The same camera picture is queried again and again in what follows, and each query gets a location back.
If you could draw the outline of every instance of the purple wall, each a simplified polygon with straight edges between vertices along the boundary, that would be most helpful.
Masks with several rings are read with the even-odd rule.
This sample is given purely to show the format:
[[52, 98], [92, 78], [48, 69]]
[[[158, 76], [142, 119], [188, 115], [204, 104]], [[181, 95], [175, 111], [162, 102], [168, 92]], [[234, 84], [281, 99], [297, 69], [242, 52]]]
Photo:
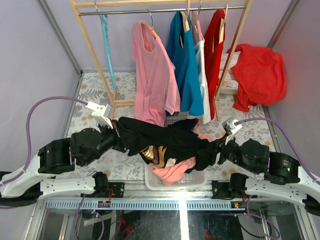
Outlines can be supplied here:
[[[320, 176], [320, 1], [301, 1], [275, 50], [283, 55], [287, 77], [284, 100], [269, 107], [285, 129], [308, 168]], [[293, 154], [282, 135], [283, 150]], [[320, 231], [320, 217], [314, 217]]]
[[[14, 171], [27, 158], [26, 117], [49, 96], [70, 96], [77, 73], [37, 1], [3, 1], [0, 7], [0, 170]], [[69, 102], [44, 103], [31, 118], [32, 155], [60, 137]], [[34, 206], [0, 210], [1, 239], [21, 240]]]
[[[291, 0], [254, 0], [240, 38], [240, 43], [266, 46], [269, 43], [290, 2]], [[82, 69], [96, 69], [88, 47], [80, 32], [74, 14], [72, 13], [72, 10], [69, 6], [69, 1], [47, 0], [47, 3]], [[135, 8], [118, 7], [112, 8], [112, 10], [132, 10], [147, 8], [172, 9], [185, 8], [186, 5], [187, 1], [185, 5], [138, 6]], [[225, 3], [221, 2], [209, 4], [207, 3], [202, 4], [202, 7], [222, 7], [225, 5]], [[229, 6], [243, 5], [244, 3], [241, 1], [229, 3]], [[191, 5], [191, 7], [193, 8], [196, 8], [198, 6], [199, 4]], [[111, 8], [99, 9], [99, 11], [103, 10], [110, 11]], [[95, 9], [82, 9], [82, 12], [90, 11], [95, 11]], [[226, 20], [225, 49], [228, 49], [231, 45], [239, 18], [241, 16], [241, 12], [241, 9], [233, 9], [228, 11]], [[200, 12], [200, 22], [202, 25], [203, 34], [205, 33], [205, 30], [210, 23], [213, 13], [214, 11]], [[154, 29], [162, 39], [163, 44], [166, 46], [169, 35], [170, 22], [174, 16], [174, 12], [153, 13], [152, 16]], [[83, 20], [89, 32], [92, 43], [96, 49], [102, 68], [108, 69], [99, 17], [97, 15], [84, 16]], [[115, 70], [132, 71], [136, 69], [135, 63], [131, 60], [131, 28], [133, 23], [138, 20], [144, 20], [147, 23], [151, 24], [149, 13], [110, 15], [108, 17], [109, 45], [111, 48], [110, 54], [112, 58], [113, 68]]]

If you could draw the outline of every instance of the pink shirt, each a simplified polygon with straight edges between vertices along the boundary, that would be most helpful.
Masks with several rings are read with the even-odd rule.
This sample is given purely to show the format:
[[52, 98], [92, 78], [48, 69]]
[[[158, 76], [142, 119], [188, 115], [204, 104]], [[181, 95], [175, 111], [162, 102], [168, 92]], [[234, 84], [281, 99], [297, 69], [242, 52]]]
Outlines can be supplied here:
[[166, 111], [180, 111], [175, 66], [161, 39], [155, 38], [142, 22], [137, 21], [132, 27], [132, 60], [136, 63], [133, 117], [163, 127]]

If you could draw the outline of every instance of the red cloth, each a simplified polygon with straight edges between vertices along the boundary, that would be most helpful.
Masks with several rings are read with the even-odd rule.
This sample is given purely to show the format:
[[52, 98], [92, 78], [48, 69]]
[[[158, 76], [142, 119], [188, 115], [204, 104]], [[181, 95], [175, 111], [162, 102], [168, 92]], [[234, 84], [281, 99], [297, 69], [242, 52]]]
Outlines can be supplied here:
[[208, 26], [208, 29], [204, 35], [204, 69], [206, 81], [208, 83], [211, 119], [214, 119], [215, 117], [214, 98], [219, 79], [220, 62], [225, 42], [224, 32], [223, 41], [219, 43], [221, 19], [225, 19], [225, 11], [222, 9], [214, 12], [210, 25]]
[[249, 112], [249, 106], [268, 106], [286, 96], [287, 81], [283, 57], [271, 48], [240, 44], [237, 64], [231, 68], [239, 82], [233, 107]]

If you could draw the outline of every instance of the clothing rack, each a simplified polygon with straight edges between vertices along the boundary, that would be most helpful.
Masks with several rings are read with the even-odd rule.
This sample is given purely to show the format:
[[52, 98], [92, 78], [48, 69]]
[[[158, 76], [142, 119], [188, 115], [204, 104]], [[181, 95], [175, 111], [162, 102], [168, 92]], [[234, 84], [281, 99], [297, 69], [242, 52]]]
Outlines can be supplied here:
[[215, 108], [215, 114], [218, 121], [220, 121], [220, 113], [219, 113], [219, 107], [218, 107], [218, 98], [219, 94], [221, 92], [221, 88], [224, 83], [224, 79], [226, 77], [227, 71], [229, 69], [232, 56], [235, 52], [241, 31], [244, 27], [246, 18], [248, 16], [251, 4], [253, 0], [111, 0], [111, 1], [83, 1], [83, 2], [77, 2], [75, 0], [69, 0], [69, 3], [71, 5], [72, 11], [74, 13], [75, 19], [80, 27], [80, 30], [82, 32], [82, 35], [84, 37], [84, 40], [89, 48], [89, 51], [91, 53], [92, 59], [94, 61], [94, 64], [96, 66], [96, 69], [99, 73], [99, 76], [102, 80], [102, 83], [104, 85], [104, 88], [106, 90], [106, 93], [108, 95], [108, 98], [113, 105], [111, 118], [114, 118], [116, 107], [122, 107], [122, 106], [133, 106], [135, 104], [134, 99], [129, 100], [117, 100], [117, 88], [113, 90], [113, 94], [110, 91], [110, 88], [108, 86], [106, 77], [104, 75], [104, 72], [102, 70], [101, 64], [98, 60], [96, 51], [94, 49], [94, 46], [90, 40], [88, 31], [86, 29], [86, 26], [84, 24], [84, 21], [82, 19], [82, 16], [92, 16], [92, 15], [98, 15], [98, 14], [138, 14], [138, 13], [165, 13], [165, 12], [180, 12], [180, 11], [194, 11], [194, 10], [200, 10], [200, 11], [207, 11], [207, 10], [218, 10], [218, 9], [226, 9], [226, 7], [197, 7], [197, 8], [175, 8], [175, 9], [154, 9], [154, 10], [127, 10], [127, 11], [93, 11], [93, 12], [80, 12], [79, 9], [82, 8], [102, 8], [102, 7], [132, 7], [132, 6], [149, 6], [149, 5], [176, 5], [176, 4], [201, 4], [201, 3], [223, 3], [223, 2], [245, 2], [243, 6], [230, 6], [228, 7], [228, 10], [230, 9], [242, 9], [242, 14], [240, 17], [240, 20], [238, 22], [238, 26], [236, 28], [233, 41], [231, 44], [231, 51], [227, 57], [225, 66], [223, 68], [223, 72], [220, 78], [220, 81], [218, 83], [216, 92], [214, 94], [214, 108]]

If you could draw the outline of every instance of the laundry basket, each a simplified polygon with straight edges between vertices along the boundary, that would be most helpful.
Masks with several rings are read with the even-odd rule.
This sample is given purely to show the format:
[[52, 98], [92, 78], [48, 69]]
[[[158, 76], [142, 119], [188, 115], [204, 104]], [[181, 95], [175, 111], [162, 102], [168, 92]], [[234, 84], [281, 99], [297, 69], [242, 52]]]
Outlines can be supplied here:
[[145, 185], [148, 189], [157, 191], [167, 191], [202, 187], [207, 183], [207, 174], [205, 170], [193, 170], [191, 173], [185, 173], [183, 178], [181, 178], [179, 181], [175, 182], [171, 186], [165, 186], [162, 183], [161, 179], [150, 170], [150, 166], [145, 164], [144, 179]]

